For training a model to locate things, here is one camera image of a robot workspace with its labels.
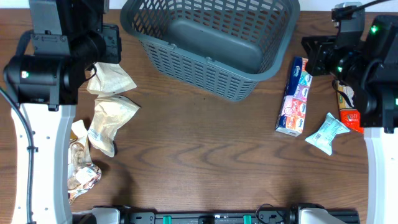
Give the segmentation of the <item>orange spaghetti packet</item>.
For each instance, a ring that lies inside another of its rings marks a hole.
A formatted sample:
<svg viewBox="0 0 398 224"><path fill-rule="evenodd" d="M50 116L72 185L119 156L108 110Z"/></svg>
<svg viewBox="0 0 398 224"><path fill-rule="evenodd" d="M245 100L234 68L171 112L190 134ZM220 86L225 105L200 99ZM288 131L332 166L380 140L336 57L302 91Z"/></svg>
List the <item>orange spaghetti packet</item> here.
<svg viewBox="0 0 398 224"><path fill-rule="evenodd" d="M336 90L340 121L346 127L364 134L364 128L360 126L360 113L354 107L353 103L354 91L351 87L341 85L340 82L336 80L333 87Z"/></svg>

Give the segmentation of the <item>Kleenex tissue multipack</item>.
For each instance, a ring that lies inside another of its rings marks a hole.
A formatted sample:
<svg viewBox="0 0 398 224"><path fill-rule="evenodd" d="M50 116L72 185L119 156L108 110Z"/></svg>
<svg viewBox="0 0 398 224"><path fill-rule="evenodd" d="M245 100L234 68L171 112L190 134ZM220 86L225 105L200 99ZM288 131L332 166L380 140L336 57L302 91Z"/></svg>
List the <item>Kleenex tissue multipack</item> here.
<svg viewBox="0 0 398 224"><path fill-rule="evenodd" d="M308 59L295 57L285 86L275 130L297 137L303 133L307 99L313 77L306 71Z"/></svg>

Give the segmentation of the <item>light blue snack packet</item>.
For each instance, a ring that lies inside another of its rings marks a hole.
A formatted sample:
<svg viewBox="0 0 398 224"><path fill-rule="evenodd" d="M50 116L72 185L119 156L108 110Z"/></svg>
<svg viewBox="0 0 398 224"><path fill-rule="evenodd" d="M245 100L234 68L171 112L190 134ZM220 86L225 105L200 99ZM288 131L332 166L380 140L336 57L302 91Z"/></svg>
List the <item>light blue snack packet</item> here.
<svg viewBox="0 0 398 224"><path fill-rule="evenodd" d="M350 132L340 120L331 113L327 113L324 123L319 130L305 139L306 142L319 148L329 156L332 155L332 142L336 135Z"/></svg>

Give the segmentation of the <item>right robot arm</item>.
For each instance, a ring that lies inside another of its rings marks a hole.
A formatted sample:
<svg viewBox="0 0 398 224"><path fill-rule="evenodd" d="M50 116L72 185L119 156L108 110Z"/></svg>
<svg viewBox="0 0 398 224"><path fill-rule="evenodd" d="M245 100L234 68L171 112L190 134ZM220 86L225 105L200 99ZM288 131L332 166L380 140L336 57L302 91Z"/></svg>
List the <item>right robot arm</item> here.
<svg viewBox="0 0 398 224"><path fill-rule="evenodd" d="M397 223L397 16L376 16L366 40L363 25L338 23L337 35L301 40L307 71L333 75L354 91L368 154L366 221Z"/></svg>

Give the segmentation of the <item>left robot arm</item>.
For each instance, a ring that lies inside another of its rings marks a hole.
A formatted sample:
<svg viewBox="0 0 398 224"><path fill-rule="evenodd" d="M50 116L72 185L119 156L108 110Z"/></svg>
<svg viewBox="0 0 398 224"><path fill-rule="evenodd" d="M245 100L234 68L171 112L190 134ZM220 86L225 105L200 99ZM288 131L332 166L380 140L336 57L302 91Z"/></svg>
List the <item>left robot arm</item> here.
<svg viewBox="0 0 398 224"><path fill-rule="evenodd" d="M72 212L68 144L79 87L95 63L121 61L117 25L100 0L30 0L33 28L5 66L2 96L11 105L17 140L13 223L121 223L121 209Z"/></svg>

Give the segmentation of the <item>upper beige paper bag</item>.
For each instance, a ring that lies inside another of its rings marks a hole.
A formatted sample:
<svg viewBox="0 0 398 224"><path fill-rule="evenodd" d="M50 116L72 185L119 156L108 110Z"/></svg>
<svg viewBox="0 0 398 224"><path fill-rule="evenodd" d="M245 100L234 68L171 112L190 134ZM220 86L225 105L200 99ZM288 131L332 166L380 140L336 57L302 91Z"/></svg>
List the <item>upper beige paper bag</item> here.
<svg viewBox="0 0 398 224"><path fill-rule="evenodd" d="M87 91L94 95L116 95L137 87L131 76L119 65L113 63L94 64L91 74L96 74L88 81Z"/></svg>

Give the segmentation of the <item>beige paper bag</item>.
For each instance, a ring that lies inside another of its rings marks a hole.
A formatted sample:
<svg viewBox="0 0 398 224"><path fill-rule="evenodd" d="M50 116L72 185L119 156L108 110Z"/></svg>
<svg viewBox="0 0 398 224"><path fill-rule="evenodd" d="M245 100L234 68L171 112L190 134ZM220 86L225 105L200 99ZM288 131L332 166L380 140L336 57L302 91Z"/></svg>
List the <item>beige paper bag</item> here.
<svg viewBox="0 0 398 224"><path fill-rule="evenodd" d="M121 95L97 97L94 117L88 130L91 145L105 155L114 157L114 138L141 107Z"/></svg>
<svg viewBox="0 0 398 224"><path fill-rule="evenodd" d="M116 95L137 87L131 76L119 65L113 63L94 64L91 74L96 74L88 81L87 91L94 95Z"/></svg>

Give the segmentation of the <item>lower beige paper bag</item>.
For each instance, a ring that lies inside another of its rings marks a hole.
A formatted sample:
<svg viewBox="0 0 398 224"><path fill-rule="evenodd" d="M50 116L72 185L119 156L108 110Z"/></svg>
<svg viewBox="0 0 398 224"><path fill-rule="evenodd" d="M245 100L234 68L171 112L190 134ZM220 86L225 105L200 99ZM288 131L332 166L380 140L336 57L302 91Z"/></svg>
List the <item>lower beige paper bag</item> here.
<svg viewBox="0 0 398 224"><path fill-rule="evenodd" d="M114 138L141 107L121 95L97 97L94 117L88 130L91 145L105 155L114 157Z"/></svg>

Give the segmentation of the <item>grey plastic basket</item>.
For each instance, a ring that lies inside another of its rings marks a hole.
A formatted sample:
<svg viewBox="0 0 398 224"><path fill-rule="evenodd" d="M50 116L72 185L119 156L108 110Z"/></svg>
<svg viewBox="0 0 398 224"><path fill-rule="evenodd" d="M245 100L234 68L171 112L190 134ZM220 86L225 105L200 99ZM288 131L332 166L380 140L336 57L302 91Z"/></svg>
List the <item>grey plastic basket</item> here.
<svg viewBox="0 0 398 224"><path fill-rule="evenodd" d="M281 68L298 0L129 0L123 29L164 75L229 101Z"/></svg>

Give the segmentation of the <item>brown white snack pouch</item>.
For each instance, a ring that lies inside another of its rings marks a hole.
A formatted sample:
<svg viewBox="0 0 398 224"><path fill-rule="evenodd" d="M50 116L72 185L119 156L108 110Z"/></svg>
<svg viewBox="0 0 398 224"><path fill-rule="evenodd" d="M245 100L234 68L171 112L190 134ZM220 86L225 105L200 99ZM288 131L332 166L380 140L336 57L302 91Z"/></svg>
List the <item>brown white snack pouch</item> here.
<svg viewBox="0 0 398 224"><path fill-rule="evenodd" d="M68 200L71 205L77 197L87 193L101 178L101 169L90 156L88 133L83 120L72 124L68 147Z"/></svg>

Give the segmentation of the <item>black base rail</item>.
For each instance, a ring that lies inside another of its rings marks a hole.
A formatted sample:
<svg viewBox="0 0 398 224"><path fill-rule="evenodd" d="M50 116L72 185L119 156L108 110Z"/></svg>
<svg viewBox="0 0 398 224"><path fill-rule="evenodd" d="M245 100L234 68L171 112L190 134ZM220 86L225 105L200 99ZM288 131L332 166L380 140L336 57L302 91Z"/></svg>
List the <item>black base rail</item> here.
<svg viewBox="0 0 398 224"><path fill-rule="evenodd" d="M299 203L290 208L265 203L254 212L154 213L127 206L98 206L72 214L72 223L114 224L360 224L356 210L327 210L319 204Z"/></svg>

